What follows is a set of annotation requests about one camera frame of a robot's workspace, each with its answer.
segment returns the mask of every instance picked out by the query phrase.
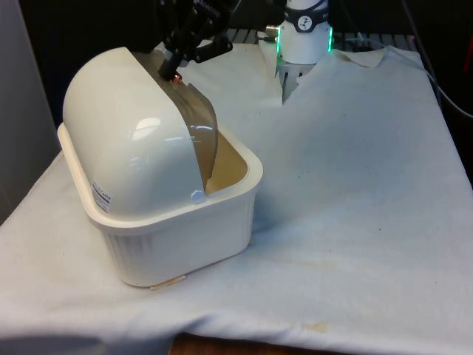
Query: dark background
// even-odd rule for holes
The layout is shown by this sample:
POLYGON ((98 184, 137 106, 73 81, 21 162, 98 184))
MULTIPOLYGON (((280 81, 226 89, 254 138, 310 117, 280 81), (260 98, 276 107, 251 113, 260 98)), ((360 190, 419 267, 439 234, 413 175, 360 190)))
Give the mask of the dark background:
MULTIPOLYGON (((344 0, 363 33, 412 34, 400 0, 344 0)), ((463 72, 473 33, 472 0, 408 0, 440 85, 461 107, 473 112, 473 63, 463 72)), ((231 27, 262 29, 280 16, 269 0, 242 0, 231 27)), ((56 126, 74 74, 95 55, 115 47, 149 51, 159 42, 154 0, 21 0, 56 126)), ((338 0, 330 0, 336 32, 355 32, 338 0)), ((473 182, 473 120, 443 101, 443 113, 473 182)))

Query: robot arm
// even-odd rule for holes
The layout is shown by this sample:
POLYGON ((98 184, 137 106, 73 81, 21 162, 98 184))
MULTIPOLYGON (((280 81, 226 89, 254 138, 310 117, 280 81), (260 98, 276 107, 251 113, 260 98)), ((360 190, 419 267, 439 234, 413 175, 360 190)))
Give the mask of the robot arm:
POLYGON ((225 30, 240 0, 157 0, 159 31, 171 53, 159 69, 165 80, 174 78, 182 60, 202 63, 232 50, 225 30), (214 40, 198 47, 204 38, 214 40))

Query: curved lid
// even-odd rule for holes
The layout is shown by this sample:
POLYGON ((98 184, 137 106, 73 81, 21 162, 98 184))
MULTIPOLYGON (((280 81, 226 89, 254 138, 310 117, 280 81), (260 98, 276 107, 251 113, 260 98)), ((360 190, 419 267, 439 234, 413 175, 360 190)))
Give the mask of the curved lid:
POLYGON ((79 70, 63 117, 95 201, 110 217, 143 219, 205 196, 181 112, 126 48, 79 70))

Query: wall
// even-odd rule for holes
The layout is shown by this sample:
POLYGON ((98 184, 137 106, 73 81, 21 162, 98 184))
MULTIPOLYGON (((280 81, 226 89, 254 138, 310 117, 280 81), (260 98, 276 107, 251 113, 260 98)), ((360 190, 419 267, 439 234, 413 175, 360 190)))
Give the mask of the wall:
POLYGON ((0 0, 0 45, 0 223, 3 223, 59 148, 16 0, 0 0))

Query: white cloth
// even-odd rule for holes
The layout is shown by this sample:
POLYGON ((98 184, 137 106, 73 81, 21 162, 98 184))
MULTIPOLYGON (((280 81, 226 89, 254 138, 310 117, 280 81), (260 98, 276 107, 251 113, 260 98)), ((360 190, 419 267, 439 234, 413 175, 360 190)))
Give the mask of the white cloth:
POLYGON ((473 354, 473 194, 425 73, 327 55, 284 106, 257 46, 181 73, 263 162, 253 244, 159 291, 125 285, 60 155, 0 228, 1 339, 473 354))

